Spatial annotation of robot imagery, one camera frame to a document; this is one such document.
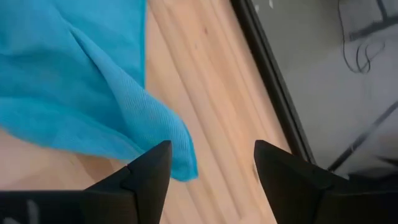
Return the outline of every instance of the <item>wooden surface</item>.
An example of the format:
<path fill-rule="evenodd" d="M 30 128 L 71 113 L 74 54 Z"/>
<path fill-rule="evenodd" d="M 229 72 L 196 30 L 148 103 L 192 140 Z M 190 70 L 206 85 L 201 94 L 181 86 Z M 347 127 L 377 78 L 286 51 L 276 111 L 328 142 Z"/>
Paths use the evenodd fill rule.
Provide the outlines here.
<path fill-rule="evenodd" d="M 149 0 L 147 89 L 185 121 L 199 179 L 172 180 L 161 223 L 275 223 L 253 147 L 287 149 L 228 0 Z M 84 189 L 122 163 L 0 133 L 1 189 Z"/>

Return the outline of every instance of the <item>black border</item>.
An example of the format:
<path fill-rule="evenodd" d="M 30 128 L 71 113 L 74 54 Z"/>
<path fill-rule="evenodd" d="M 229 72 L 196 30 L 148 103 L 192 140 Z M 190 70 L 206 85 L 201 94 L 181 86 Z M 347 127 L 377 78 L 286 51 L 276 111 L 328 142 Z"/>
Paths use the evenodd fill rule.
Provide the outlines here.
<path fill-rule="evenodd" d="M 231 0 L 292 154 L 316 165 L 307 137 L 251 0 Z"/>

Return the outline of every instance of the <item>blue cloth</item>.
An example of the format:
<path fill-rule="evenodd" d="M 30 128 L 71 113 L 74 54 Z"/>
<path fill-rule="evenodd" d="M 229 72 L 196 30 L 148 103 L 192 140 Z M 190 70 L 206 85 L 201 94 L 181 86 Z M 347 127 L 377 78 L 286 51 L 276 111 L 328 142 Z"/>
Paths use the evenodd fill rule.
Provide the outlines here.
<path fill-rule="evenodd" d="M 144 89 L 145 18 L 145 0 L 0 1 L 0 127 L 130 161 L 169 139 L 172 177 L 195 178 L 184 123 Z"/>

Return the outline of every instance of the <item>black plastic part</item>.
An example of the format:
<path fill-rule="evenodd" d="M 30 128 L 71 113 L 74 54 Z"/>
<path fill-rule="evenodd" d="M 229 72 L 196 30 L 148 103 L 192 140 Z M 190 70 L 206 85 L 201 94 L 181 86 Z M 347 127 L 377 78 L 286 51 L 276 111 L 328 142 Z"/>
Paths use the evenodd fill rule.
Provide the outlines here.
<path fill-rule="evenodd" d="M 86 190 L 0 192 L 0 222 L 159 223 L 171 161 L 164 141 Z"/>
<path fill-rule="evenodd" d="M 265 141 L 254 160 L 278 224 L 398 223 L 398 190 L 348 181 Z"/>
<path fill-rule="evenodd" d="M 303 160 L 316 164 L 300 124 L 284 79 L 272 54 L 251 0 L 231 0 L 246 41 L 268 91 L 290 150 Z"/>

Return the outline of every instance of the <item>turquoise fabric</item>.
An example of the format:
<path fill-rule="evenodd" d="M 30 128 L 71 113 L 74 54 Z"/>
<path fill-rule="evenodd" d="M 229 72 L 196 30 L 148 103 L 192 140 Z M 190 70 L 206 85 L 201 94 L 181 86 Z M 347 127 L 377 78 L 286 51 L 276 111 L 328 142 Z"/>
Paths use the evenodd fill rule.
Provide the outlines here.
<path fill-rule="evenodd" d="M 0 126 L 40 146 L 133 160 L 172 141 L 172 177 L 198 175 L 178 116 L 145 91 L 143 0 L 0 1 Z"/>

